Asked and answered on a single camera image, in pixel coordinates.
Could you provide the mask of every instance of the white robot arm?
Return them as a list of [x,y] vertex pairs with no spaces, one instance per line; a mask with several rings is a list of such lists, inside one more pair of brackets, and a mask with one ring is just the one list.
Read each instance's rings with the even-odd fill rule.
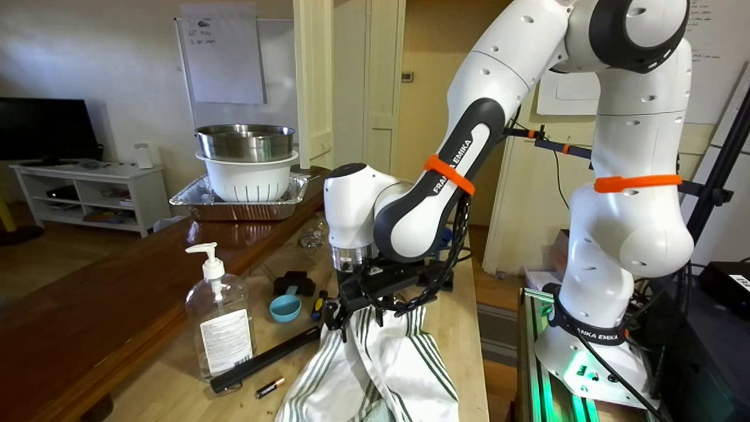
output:
[[[650,396],[645,360],[621,338],[632,279],[671,273],[693,247],[675,176],[692,84],[685,23],[687,0],[514,0],[459,65],[448,91],[446,140],[416,184],[366,163],[343,166],[325,181],[339,273],[357,273],[367,260],[426,260],[454,204],[472,193],[466,178],[507,138],[539,77],[596,72],[602,91],[590,155],[596,183],[571,196],[569,261],[555,294],[555,325],[536,342],[536,356],[577,393],[643,404],[635,396]],[[350,312],[393,290],[367,290],[362,277],[339,283]],[[581,342],[614,360],[628,389],[577,374]],[[596,359],[585,366],[608,380],[609,369]]]

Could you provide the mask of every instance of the metal bowl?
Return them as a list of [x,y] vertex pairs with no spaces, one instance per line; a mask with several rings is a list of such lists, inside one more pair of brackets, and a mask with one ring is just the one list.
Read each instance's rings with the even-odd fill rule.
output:
[[195,128],[196,155],[217,162],[280,162],[294,157],[288,125],[214,124]]

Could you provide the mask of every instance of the white cabinet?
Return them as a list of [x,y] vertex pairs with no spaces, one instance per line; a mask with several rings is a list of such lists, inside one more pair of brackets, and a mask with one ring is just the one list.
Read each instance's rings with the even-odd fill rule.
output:
[[145,236],[158,219],[171,216],[159,166],[16,163],[11,168],[38,225],[55,219]]

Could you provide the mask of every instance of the white towel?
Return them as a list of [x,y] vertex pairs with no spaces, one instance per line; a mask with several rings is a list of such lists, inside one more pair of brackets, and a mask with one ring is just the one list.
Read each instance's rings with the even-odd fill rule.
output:
[[399,318],[384,312],[378,325],[373,306],[355,312],[348,342],[339,331],[324,338],[276,422],[458,419],[458,392],[434,338],[421,331],[424,313],[424,306]]

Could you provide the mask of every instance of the pump bottle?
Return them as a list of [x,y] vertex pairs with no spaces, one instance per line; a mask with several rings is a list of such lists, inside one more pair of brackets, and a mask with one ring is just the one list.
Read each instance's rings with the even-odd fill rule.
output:
[[212,380],[253,356],[248,294],[240,277],[225,273],[215,242],[186,251],[206,253],[205,279],[191,288],[186,308],[199,377]]

